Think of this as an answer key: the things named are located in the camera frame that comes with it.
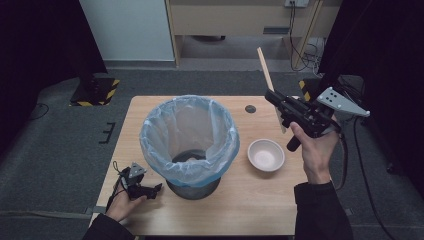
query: black sleeve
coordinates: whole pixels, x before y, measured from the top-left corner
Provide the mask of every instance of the black sleeve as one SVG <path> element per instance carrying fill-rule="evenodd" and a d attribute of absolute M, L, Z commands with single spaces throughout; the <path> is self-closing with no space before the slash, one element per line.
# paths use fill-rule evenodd
<path fill-rule="evenodd" d="M 296 240 L 353 240 L 352 228 L 333 183 L 302 183 L 294 188 Z"/>
<path fill-rule="evenodd" d="M 83 240 L 134 240 L 134 236 L 119 222 L 99 214 L 85 233 Z"/>

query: white wall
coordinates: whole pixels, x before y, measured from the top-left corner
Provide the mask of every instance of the white wall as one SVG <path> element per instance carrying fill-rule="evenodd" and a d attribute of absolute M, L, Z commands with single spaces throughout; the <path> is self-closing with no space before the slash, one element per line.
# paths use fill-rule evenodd
<path fill-rule="evenodd" d="M 103 60 L 174 61 L 165 0 L 80 0 Z"/>

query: light blue trash bag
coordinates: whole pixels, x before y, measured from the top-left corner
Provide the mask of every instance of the light blue trash bag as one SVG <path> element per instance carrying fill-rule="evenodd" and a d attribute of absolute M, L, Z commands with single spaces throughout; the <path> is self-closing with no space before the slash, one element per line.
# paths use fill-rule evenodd
<path fill-rule="evenodd" d="M 175 97 L 155 107 L 145 119 L 140 144 L 150 167 L 172 184 L 203 187 L 219 179 L 240 148 L 230 112 L 207 97 Z M 175 162 L 181 153 L 205 151 L 205 159 Z"/>

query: wire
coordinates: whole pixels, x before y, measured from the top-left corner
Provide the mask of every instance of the wire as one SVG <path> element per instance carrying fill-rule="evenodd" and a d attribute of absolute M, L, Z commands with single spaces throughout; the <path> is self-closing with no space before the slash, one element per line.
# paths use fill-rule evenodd
<path fill-rule="evenodd" d="M 291 45 L 291 49 L 292 49 L 291 56 L 290 56 L 290 67 L 291 67 L 292 71 L 295 71 L 295 72 L 299 72 L 299 71 L 302 71 L 302 70 L 304 70 L 306 68 L 310 68 L 310 69 L 312 69 L 312 72 L 314 73 L 315 76 L 317 76 L 318 78 L 322 78 L 323 77 L 322 74 L 318 74 L 318 67 L 319 67 L 319 64 L 320 64 L 320 61 L 318 59 L 321 58 L 320 57 L 320 54 L 318 54 L 318 47 L 317 47 L 317 45 L 318 45 L 318 38 L 317 38 L 317 45 L 308 44 L 310 46 L 315 47 L 315 54 L 312 55 L 313 56 L 313 60 L 312 61 L 309 59 L 309 56 L 311 56 L 311 54 L 304 53 L 303 55 L 306 55 L 307 57 L 306 58 L 305 57 L 302 57 L 301 54 L 299 53 L 299 51 L 296 49 L 296 47 L 293 44 L 292 32 L 293 32 L 293 28 L 294 28 L 294 20 L 295 20 L 295 17 L 296 17 L 296 2 L 295 1 L 290 1 L 290 4 L 291 4 L 291 11 L 290 11 L 290 31 L 289 31 L 289 37 L 290 37 L 290 45 Z M 317 14 L 317 11 L 318 11 L 318 9 L 315 9 L 314 17 Z M 297 56 L 302 60 L 302 63 L 304 65 L 303 68 L 296 69 L 293 66 L 293 53 L 294 52 L 296 52 Z"/>
<path fill-rule="evenodd" d="M 369 186 L 369 184 L 368 184 L 368 179 L 367 179 L 367 176 L 366 176 L 366 174 L 365 174 L 365 170 L 364 170 L 364 164 L 363 164 L 363 162 L 362 162 L 361 150 L 360 150 L 360 148 L 359 148 L 359 144 L 358 144 L 358 137 L 357 137 L 357 135 L 356 135 L 356 123 L 357 123 L 358 119 L 359 119 L 359 117 L 356 117 L 356 118 L 355 118 L 355 122 L 353 123 L 353 135 L 354 135 L 354 137 L 355 137 L 356 149 L 357 149 L 357 151 L 358 151 L 359 163 L 360 163 L 360 166 L 361 166 L 362 176 L 363 176 L 363 178 L 364 178 L 364 182 L 365 182 L 365 188 L 366 188 L 366 190 L 367 190 L 367 194 L 368 194 L 368 199 L 369 199 L 369 201 L 370 201 L 371 208 L 372 208 L 372 211 L 373 211 L 373 213 L 374 213 L 374 216 L 375 216 L 375 218 L 377 219 L 377 222 L 380 224 L 380 226 L 381 226 L 381 228 L 383 229 L 383 231 L 387 234 L 387 236 L 388 236 L 390 239 L 392 239 L 392 240 L 396 240 L 396 239 L 395 239 L 395 238 L 394 238 L 394 237 L 390 234 L 390 232 L 386 229 L 386 227 L 384 226 L 383 222 L 382 222 L 382 221 L 381 221 L 381 219 L 380 219 L 380 216 L 379 216 L 379 215 L 378 215 L 378 213 L 377 213 L 376 207 L 375 207 L 375 205 L 374 205 L 374 200 L 373 200 L 372 195 L 371 195 L 370 186 Z"/>
<path fill-rule="evenodd" d="M 346 138 L 345 138 L 343 133 L 340 134 L 340 144 L 342 146 L 342 151 L 343 151 L 343 167 L 342 167 L 342 177 L 341 177 L 340 183 L 339 183 L 339 185 L 337 185 L 337 187 L 335 187 L 336 191 L 343 188 L 343 186 L 346 183 L 346 176 L 347 176 L 347 165 L 348 165 L 349 152 L 348 152 L 348 148 L 347 148 Z"/>
<path fill-rule="evenodd" d="M 290 37 L 290 45 L 291 45 L 291 49 L 292 49 L 291 56 L 290 56 L 290 67 L 291 67 L 291 69 L 293 71 L 299 72 L 299 71 L 302 71 L 305 68 L 307 68 L 308 65 L 304 62 L 302 56 L 300 56 L 300 53 L 297 51 L 297 49 L 294 47 L 294 44 L 293 44 L 292 32 L 293 32 L 293 26 L 294 26 L 294 19 L 296 17 L 296 2 L 295 1 L 290 1 L 290 4 L 291 4 L 291 11 L 290 11 L 290 31 L 289 31 L 289 37 Z M 299 58 L 302 60 L 302 62 L 304 64 L 304 67 L 303 68 L 296 69 L 293 66 L 293 52 L 296 52 L 297 55 L 299 56 Z"/>

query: gray mat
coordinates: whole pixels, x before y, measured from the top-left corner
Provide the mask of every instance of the gray mat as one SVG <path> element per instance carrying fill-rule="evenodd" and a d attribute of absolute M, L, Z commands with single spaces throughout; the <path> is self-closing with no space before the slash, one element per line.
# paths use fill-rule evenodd
<path fill-rule="evenodd" d="M 263 95 L 262 72 L 188 72 L 114 70 L 120 79 L 108 106 L 69 107 L 78 85 L 70 79 L 40 94 L 33 117 L 3 156 L 0 166 L 0 210 L 83 213 L 97 201 L 129 103 L 137 95 Z M 275 89 L 301 95 L 298 81 L 310 73 L 271 73 Z M 116 123 L 108 144 L 107 123 Z M 350 216 L 356 239 L 385 239 L 376 226 L 354 148 L 352 123 L 346 125 L 350 162 L 345 187 L 339 191 Z M 364 163 L 377 209 L 398 239 L 424 236 L 424 204 L 406 177 L 385 172 L 385 158 L 366 128 L 358 127 Z M 340 148 L 334 154 L 332 174 L 340 178 Z M 0 218 L 0 239 L 79 239 L 88 220 Z"/>

